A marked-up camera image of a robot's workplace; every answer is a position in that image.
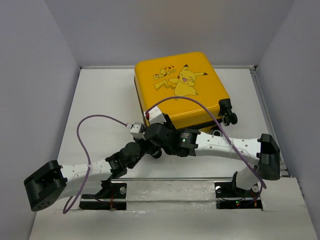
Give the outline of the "yellow hard-shell suitcase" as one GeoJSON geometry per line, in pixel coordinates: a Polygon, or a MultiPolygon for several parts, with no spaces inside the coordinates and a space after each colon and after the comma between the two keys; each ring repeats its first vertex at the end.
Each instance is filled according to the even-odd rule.
{"type": "Polygon", "coordinates": [[[158,107],[177,130],[204,130],[221,136],[218,123],[238,122],[228,92],[202,52],[141,61],[134,68],[134,84],[143,113],[173,97],[158,107]]]}

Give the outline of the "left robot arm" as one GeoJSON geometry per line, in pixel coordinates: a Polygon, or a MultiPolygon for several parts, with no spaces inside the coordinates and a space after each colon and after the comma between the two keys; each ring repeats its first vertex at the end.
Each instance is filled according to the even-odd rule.
{"type": "Polygon", "coordinates": [[[23,184],[30,209],[42,211],[56,201],[81,194],[104,198],[110,194],[111,181],[133,169],[145,156],[158,158],[159,147],[145,140],[129,142],[105,159],[87,164],[65,165],[51,160],[28,176],[23,184]]]}

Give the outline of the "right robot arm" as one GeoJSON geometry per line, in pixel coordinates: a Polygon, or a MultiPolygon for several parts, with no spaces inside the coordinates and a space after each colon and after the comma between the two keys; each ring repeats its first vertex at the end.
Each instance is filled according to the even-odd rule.
{"type": "Polygon", "coordinates": [[[242,196],[258,182],[277,181],[281,177],[280,148],[270,134],[260,138],[238,139],[214,136],[197,129],[176,129],[166,114],[145,114],[149,126],[147,141],[178,157],[221,157],[244,162],[245,168],[234,174],[230,190],[242,196]]]}

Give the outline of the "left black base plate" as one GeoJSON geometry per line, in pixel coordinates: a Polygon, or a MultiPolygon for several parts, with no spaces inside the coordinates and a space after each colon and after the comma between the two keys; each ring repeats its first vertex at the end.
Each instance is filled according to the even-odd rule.
{"type": "Polygon", "coordinates": [[[127,183],[103,181],[102,189],[96,194],[83,194],[81,210],[124,211],[127,209],[127,183]]]}

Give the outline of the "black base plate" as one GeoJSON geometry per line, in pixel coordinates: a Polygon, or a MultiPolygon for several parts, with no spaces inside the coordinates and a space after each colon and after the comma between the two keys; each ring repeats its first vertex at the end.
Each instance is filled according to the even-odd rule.
{"type": "Polygon", "coordinates": [[[235,190],[232,183],[227,181],[215,182],[214,187],[218,210],[263,209],[257,184],[250,190],[235,190]]]}
{"type": "Polygon", "coordinates": [[[127,183],[103,181],[102,189],[96,194],[83,194],[81,210],[124,211],[127,209],[127,183]]]}

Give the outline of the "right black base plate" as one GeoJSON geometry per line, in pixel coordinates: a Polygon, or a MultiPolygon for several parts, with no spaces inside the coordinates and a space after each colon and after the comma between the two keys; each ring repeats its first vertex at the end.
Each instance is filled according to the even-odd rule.
{"type": "Polygon", "coordinates": [[[218,210],[263,209],[257,184],[250,190],[235,190],[232,183],[227,181],[215,182],[214,187],[218,210]]]}

